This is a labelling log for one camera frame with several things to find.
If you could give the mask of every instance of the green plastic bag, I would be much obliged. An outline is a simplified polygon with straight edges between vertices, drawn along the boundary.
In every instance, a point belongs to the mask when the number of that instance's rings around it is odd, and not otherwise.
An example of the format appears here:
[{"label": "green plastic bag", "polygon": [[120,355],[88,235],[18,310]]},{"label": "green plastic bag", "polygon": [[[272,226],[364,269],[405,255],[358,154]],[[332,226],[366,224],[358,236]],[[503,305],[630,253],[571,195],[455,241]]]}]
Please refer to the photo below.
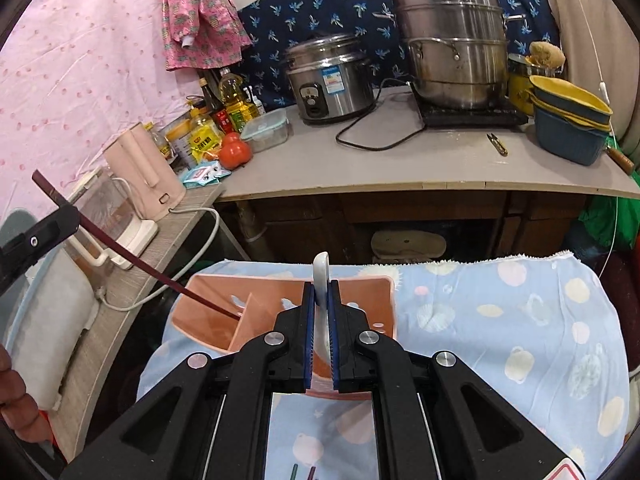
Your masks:
[{"label": "green plastic bag", "polygon": [[[640,186],[640,176],[634,171],[632,175]],[[616,200],[618,201],[618,227],[616,224]],[[584,223],[587,232],[601,246],[610,247],[615,229],[616,243],[614,247],[620,251],[633,249],[640,228],[640,200],[614,196],[593,197],[591,205],[585,209],[578,219]]]}]

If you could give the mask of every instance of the human hand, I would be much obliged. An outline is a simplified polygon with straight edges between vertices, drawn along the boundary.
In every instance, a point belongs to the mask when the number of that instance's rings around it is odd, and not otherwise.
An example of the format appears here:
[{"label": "human hand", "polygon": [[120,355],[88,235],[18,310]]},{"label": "human hand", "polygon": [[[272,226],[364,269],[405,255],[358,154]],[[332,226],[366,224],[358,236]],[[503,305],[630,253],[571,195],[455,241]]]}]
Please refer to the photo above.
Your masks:
[{"label": "human hand", "polygon": [[49,423],[38,411],[33,397],[26,393],[20,374],[11,370],[11,357],[0,345],[0,415],[7,426],[26,442],[53,441]]}]

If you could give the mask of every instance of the table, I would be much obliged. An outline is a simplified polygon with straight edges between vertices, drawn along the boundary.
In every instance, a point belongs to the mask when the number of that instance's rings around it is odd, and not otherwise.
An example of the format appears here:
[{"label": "table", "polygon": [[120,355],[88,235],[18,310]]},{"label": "table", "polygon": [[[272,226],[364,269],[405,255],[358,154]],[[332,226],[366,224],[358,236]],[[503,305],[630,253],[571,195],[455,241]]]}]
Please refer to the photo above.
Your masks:
[{"label": "table", "polygon": [[[189,189],[177,208],[211,206],[222,190],[223,185]],[[164,271],[203,214],[198,211],[165,216],[158,222],[158,234],[142,259]],[[228,233],[222,224],[220,231]],[[155,279],[136,267],[130,270],[116,267],[108,277],[107,297],[114,306],[129,306],[146,297],[155,283]],[[49,413],[54,435],[67,460],[73,459],[84,447],[98,395],[138,311],[118,312],[101,306],[91,329],[76,347],[64,379],[60,407]]]},{"label": "table", "polygon": [[[407,88],[383,91],[382,104],[344,134],[368,146],[384,146],[422,126]],[[640,198],[640,188],[608,156],[585,167],[555,156],[534,140],[533,126],[430,130],[386,152],[366,152],[335,142],[348,123],[307,126],[287,109],[293,136],[257,153],[225,181],[221,201],[296,195],[423,189],[533,190]],[[493,132],[509,150],[498,154]]]}]

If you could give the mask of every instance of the chopstick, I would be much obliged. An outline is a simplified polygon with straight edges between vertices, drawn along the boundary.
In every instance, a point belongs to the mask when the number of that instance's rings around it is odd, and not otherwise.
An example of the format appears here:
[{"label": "chopstick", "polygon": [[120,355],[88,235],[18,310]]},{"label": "chopstick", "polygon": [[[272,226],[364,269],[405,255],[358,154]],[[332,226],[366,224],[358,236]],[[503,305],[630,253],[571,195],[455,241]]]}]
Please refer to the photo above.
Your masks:
[{"label": "chopstick", "polygon": [[[43,192],[58,206],[63,206],[67,204],[66,199],[58,192],[49,181],[41,174],[38,170],[34,171],[31,175],[31,179],[34,181],[36,186],[38,186]],[[231,319],[239,320],[240,315],[235,312],[230,312],[227,309],[217,306],[216,304],[211,303],[209,300],[206,300],[200,295],[197,295],[195,292],[189,290],[188,288],[182,286],[178,282],[174,282],[171,278],[165,276],[162,272],[155,270],[148,263],[141,260],[139,257],[127,251],[123,246],[116,242],[113,238],[111,238],[107,233],[105,233],[102,229],[100,229],[96,224],[91,222],[86,216],[80,213],[80,225],[91,235],[93,235],[98,241],[105,244],[108,248],[110,248],[115,253],[122,256],[124,259],[129,260],[132,264],[138,267],[141,270],[144,270],[147,274],[154,277],[156,280],[161,282],[163,285],[171,287],[173,290],[178,292],[179,294],[184,294],[188,296],[192,300],[195,300],[206,307],[209,307],[211,310],[215,310],[220,314],[224,314],[225,316],[230,317]]]}]

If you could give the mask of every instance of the silver screw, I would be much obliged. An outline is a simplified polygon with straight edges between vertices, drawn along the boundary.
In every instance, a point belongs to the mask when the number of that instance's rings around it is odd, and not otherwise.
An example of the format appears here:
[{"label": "silver screw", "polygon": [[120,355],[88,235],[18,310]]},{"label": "silver screw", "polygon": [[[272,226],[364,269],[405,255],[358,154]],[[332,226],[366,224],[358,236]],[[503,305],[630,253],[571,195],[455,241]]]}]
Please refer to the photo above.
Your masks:
[{"label": "silver screw", "polygon": [[192,356],[189,356],[189,358],[187,359],[187,364],[190,368],[194,368],[197,370],[198,368],[206,366],[208,360],[209,359],[204,354],[194,354]]},{"label": "silver screw", "polygon": [[365,330],[364,332],[360,332],[358,339],[360,339],[360,342],[364,343],[365,345],[373,345],[380,340],[380,336],[378,335],[378,332],[373,332],[373,330]]},{"label": "silver screw", "polygon": [[440,366],[449,368],[456,364],[456,356],[451,352],[440,352],[438,355],[436,355],[436,362]]},{"label": "silver screw", "polygon": [[278,346],[284,343],[284,334],[280,332],[269,332],[264,336],[264,342],[270,346]]}]

